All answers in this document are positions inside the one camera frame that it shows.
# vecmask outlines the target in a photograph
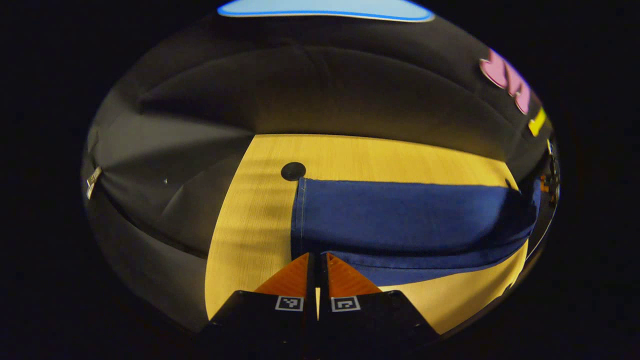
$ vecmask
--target fabric fold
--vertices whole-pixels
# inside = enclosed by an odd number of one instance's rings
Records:
[[[331,252],[378,286],[488,268],[530,235],[540,184],[532,189],[301,178],[292,258]]]

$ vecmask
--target wooden table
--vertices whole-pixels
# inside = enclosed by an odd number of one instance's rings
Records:
[[[255,290],[291,262],[291,212],[297,181],[280,171],[297,161],[317,180],[516,186],[504,162],[430,145],[333,135],[256,135],[229,186],[209,250],[209,318],[236,290]],[[501,264],[411,284],[401,290],[441,333],[482,309],[515,282],[527,243]]]

